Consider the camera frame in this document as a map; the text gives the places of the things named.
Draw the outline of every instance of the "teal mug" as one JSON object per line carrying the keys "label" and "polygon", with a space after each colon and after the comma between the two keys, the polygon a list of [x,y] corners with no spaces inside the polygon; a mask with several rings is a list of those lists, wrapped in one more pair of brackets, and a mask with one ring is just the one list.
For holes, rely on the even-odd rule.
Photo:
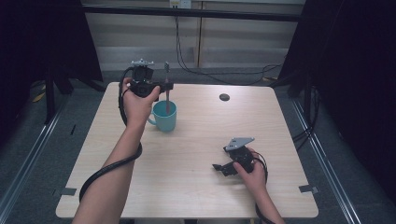
{"label": "teal mug", "polygon": [[166,111],[166,101],[160,101],[152,108],[151,114],[155,120],[148,118],[148,122],[160,131],[167,133],[175,129],[177,107],[172,101],[169,101],[169,113]]}

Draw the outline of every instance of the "wall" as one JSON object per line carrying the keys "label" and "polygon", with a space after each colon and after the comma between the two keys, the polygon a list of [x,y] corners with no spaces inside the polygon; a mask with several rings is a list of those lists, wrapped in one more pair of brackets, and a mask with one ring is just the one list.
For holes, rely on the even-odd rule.
{"label": "wall", "polygon": [[[169,7],[169,1],[93,1],[128,7]],[[297,14],[301,0],[192,1],[192,8],[260,13]],[[144,58],[162,68],[177,63],[174,17],[86,14],[101,69],[123,70],[131,61]],[[188,67],[263,67],[283,63],[296,22],[178,18],[182,58]]]}

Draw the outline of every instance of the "table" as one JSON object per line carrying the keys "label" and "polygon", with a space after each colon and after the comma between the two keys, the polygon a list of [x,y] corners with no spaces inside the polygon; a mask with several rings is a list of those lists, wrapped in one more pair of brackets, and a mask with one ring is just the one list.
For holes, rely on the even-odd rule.
{"label": "table", "polygon": [[[223,93],[229,101],[220,100]],[[212,167],[231,161],[222,148],[232,137],[255,137],[247,146],[266,159],[267,188],[282,217],[318,215],[312,193],[299,190],[308,182],[273,89],[175,84],[170,99],[177,105],[177,126],[162,133],[147,123],[121,217],[256,217],[240,177]],[[62,196],[58,217],[74,216],[81,186],[102,167],[123,130],[118,83],[110,83],[66,185],[77,192]]]}

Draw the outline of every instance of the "hand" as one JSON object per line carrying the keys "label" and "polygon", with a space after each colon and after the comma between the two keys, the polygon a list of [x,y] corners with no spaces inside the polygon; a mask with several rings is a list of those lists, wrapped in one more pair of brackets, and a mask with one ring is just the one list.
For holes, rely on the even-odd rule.
{"label": "hand", "polygon": [[[128,90],[127,84],[131,82],[127,77],[122,83],[122,92]],[[123,103],[126,117],[128,119],[127,127],[132,125],[145,125],[151,114],[152,103],[159,97],[160,87],[157,86],[146,98],[136,96],[133,92],[127,91],[123,95]]]}
{"label": "hand", "polygon": [[[248,147],[248,149],[252,152],[255,158],[259,158],[259,155],[256,153],[255,150],[250,147]],[[250,191],[251,194],[253,194],[253,196],[259,194],[263,190],[266,190],[266,176],[261,163],[253,160],[253,171],[249,174],[238,162],[233,163],[233,168],[235,168],[236,172],[238,172],[238,174],[244,180],[247,189]]]}

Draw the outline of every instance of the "mug handle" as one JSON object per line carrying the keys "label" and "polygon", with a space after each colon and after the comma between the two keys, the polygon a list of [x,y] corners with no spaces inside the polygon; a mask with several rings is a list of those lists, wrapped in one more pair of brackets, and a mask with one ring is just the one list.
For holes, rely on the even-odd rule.
{"label": "mug handle", "polygon": [[148,117],[148,123],[150,123],[152,125],[157,125],[157,122],[155,120],[150,119],[149,117]]}

